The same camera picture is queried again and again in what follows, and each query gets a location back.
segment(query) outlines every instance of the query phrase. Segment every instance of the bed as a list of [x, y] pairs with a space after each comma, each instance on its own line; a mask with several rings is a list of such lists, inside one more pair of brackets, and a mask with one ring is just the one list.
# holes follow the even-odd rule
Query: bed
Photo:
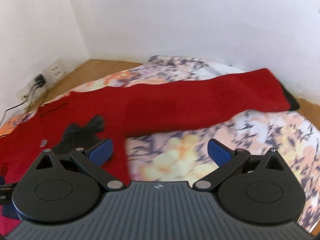
[[[74, 88], [86, 92], [105, 86], [162, 84], [178, 80], [205, 80], [242, 71], [231, 65], [190, 57], [153, 56], [138, 67], [106, 76]], [[55, 98], [57, 100], [69, 92]], [[36, 110], [10, 119], [0, 136], [10, 133]], [[158, 133], [128, 138], [126, 150], [132, 180], [178, 181], [190, 185], [217, 168], [208, 157], [207, 142], [215, 138], [231, 149], [245, 148], [263, 155], [276, 147], [306, 194], [299, 224], [311, 231], [320, 219], [320, 132], [297, 112], [261, 113], [248, 110], [231, 120], [199, 130]]]

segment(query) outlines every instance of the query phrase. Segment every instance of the power cord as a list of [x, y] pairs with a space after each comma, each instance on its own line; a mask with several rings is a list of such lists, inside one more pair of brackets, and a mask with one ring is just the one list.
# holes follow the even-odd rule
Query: power cord
[[26, 99], [25, 99], [22, 103], [20, 103], [20, 104], [18, 104], [18, 105], [16, 105], [16, 106], [13, 106], [13, 107], [11, 107], [11, 108], [8, 108], [7, 110], [4, 111], [4, 114], [3, 114], [2, 119], [1, 119], [1, 122], [0, 122], [0, 127], [1, 127], [1, 125], [2, 125], [2, 122], [4, 121], [4, 118], [5, 118], [5, 115], [7, 114], [7, 112], [10, 111], [10, 110], [12, 110], [12, 109], [14, 109], [14, 108], [17, 108], [17, 107], [19, 107], [19, 106], [22, 106], [25, 102], [27, 102], [28, 99], [29, 99], [29, 97], [30, 97], [30, 94], [38, 88], [38, 87], [36, 87], [36, 86], [38, 86], [38, 84], [34, 84], [34, 85], [32, 86], [32, 88], [30, 89], [30, 91], [29, 91]]
[[30, 97], [30, 101], [29, 101], [29, 105], [28, 105], [28, 108], [26, 110], [26, 113], [29, 113], [30, 112], [30, 108], [31, 108], [31, 105], [32, 105], [32, 102], [33, 102], [33, 97], [35, 96], [35, 93], [36, 93], [36, 90], [40, 87], [40, 85], [37, 85], [36, 88], [32, 91], [31, 93], [31, 97]]
[[47, 99], [47, 96], [48, 96], [48, 94], [49, 94], [48, 84], [45, 83], [44, 85], [45, 85], [45, 94], [44, 94], [44, 96], [43, 96], [43, 98], [42, 98], [42, 102], [41, 102], [40, 106], [42, 106], [42, 105], [45, 103], [45, 100]]

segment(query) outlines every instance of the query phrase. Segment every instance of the small metal tag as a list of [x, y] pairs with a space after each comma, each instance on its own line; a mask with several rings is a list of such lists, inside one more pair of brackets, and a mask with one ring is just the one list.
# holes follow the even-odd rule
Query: small metal tag
[[41, 143], [40, 143], [40, 147], [45, 146], [47, 143], [48, 143], [47, 139], [42, 140]]

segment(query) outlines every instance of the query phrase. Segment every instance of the red cloth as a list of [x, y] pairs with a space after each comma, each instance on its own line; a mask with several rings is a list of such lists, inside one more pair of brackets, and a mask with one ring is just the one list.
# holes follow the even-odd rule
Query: red cloth
[[[278, 80], [267, 69], [229, 74], [205, 81], [177, 81], [161, 85], [105, 87], [76, 93], [39, 108], [36, 115], [0, 138], [0, 165], [7, 166], [6, 183], [17, 182], [45, 148], [52, 148], [72, 122], [84, 126], [96, 114], [105, 120], [100, 138], [114, 143], [113, 156], [102, 167], [125, 184], [130, 182], [126, 137], [209, 127], [247, 109], [288, 110]], [[19, 222], [2, 217], [1, 233]]]

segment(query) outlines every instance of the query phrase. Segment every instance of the wall socket plate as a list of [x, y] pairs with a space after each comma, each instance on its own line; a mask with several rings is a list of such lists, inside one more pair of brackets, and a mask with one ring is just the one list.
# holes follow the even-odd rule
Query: wall socket plate
[[[62, 63], [60, 59], [56, 60], [52, 64], [50, 64], [46, 69], [44, 69], [41, 73], [44, 76], [44, 79], [46, 80], [46, 84], [38, 88], [34, 94], [33, 100], [36, 100], [39, 98], [43, 93], [46, 92], [47, 87], [52, 87], [55, 83], [59, 82], [66, 74], [66, 67]], [[23, 102], [25, 100], [25, 97], [30, 92], [30, 89], [35, 84], [35, 80], [32, 79], [23, 89], [18, 91], [16, 93], [17, 98]]]
[[66, 75], [66, 67], [60, 59], [50, 64], [46, 69], [42, 71], [47, 85], [52, 87], [55, 83], [60, 81]]

